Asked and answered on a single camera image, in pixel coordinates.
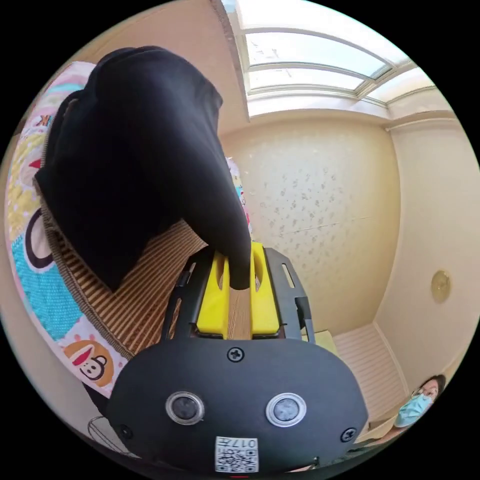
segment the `woman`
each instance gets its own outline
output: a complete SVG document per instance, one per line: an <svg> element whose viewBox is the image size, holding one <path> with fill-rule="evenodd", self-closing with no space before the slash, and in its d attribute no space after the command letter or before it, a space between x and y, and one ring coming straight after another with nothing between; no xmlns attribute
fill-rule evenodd
<svg viewBox="0 0 480 480"><path fill-rule="evenodd" d="M392 428L381 438L367 440L361 447L357 447L356 452L365 447L381 445L402 434L407 428L413 425L434 403L439 395L444 391L447 379L445 375L434 375L425 381L420 388L413 392L410 400L398 411L395 423Z"/></svg>

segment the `face mask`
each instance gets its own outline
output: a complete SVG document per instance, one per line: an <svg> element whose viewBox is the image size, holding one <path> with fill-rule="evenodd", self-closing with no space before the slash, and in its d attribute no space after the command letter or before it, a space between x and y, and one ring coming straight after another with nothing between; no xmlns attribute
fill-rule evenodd
<svg viewBox="0 0 480 480"><path fill-rule="evenodd" d="M402 428L415 423L432 402L432 399L423 393L413 396L398 412L394 425Z"/></svg>

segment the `label sticker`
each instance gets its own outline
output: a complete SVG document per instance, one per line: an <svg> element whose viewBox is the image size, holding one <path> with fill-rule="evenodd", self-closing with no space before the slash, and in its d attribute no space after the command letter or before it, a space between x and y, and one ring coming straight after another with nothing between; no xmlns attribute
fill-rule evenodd
<svg viewBox="0 0 480 480"><path fill-rule="evenodd" d="M259 471L259 443L256 438L215 439L215 471L247 474Z"/></svg>

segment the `black fabric cover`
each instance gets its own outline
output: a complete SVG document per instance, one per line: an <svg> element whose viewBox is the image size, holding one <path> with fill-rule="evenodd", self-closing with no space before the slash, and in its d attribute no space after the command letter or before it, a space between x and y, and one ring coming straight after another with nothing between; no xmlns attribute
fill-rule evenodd
<svg viewBox="0 0 480 480"><path fill-rule="evenodd" d="M112 291L180 219L229 257L230 285L248 287L251 239L217 136L222 103L184 58L146 46L104 57L60 106L35 179L68 243Z"/></svg>

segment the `patterned wallpaper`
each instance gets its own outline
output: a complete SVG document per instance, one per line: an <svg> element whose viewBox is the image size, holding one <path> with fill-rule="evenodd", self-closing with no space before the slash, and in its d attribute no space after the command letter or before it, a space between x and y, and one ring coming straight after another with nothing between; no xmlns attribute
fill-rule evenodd
<svg viewBox="0 0 480 480"><path fill-rule="evenodd" d="M337 335L372 322L400 222L390 135L310 119L249 127L222 144L240 169L254 239L290 258L315 329Z"/></svg>

